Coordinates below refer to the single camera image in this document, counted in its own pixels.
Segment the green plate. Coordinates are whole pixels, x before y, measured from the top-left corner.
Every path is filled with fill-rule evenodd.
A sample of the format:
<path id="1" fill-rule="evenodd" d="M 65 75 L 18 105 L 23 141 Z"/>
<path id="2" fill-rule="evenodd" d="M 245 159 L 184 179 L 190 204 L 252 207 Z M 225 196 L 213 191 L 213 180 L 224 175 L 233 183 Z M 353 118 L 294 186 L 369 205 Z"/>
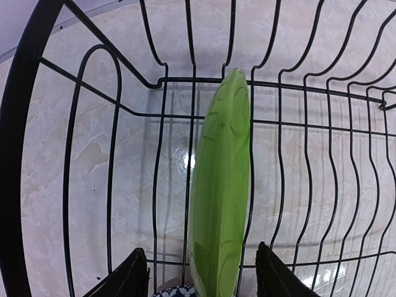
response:
<path id="1" fill-rule="evenodd" d="M 189 266 L 197 296 L 232 296 L 249 197 L 250 102 L 246 75 L 233 69 L 202 125 L 192 181 Z"/>

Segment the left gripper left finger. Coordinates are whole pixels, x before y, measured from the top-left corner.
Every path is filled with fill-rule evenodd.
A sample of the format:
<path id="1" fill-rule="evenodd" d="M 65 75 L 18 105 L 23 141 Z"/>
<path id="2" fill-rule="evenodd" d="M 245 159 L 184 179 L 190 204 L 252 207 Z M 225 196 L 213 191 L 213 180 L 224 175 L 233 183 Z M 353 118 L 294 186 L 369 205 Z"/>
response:
<path id="1" fill-rule="evenodd" d="M 84 296 L 148 296 L 150 269 L 141 247 Z"/>

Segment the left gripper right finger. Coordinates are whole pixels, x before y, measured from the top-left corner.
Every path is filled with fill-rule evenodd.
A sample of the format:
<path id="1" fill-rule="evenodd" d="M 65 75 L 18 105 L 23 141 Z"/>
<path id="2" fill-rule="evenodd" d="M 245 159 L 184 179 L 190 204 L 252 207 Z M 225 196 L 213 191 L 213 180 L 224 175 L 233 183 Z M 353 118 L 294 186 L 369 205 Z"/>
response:
<path id="1" fill-rule="evenodd" d="M 266 245 L 256 252 L 257 296 L 319 296 L 308 288 Z"/>

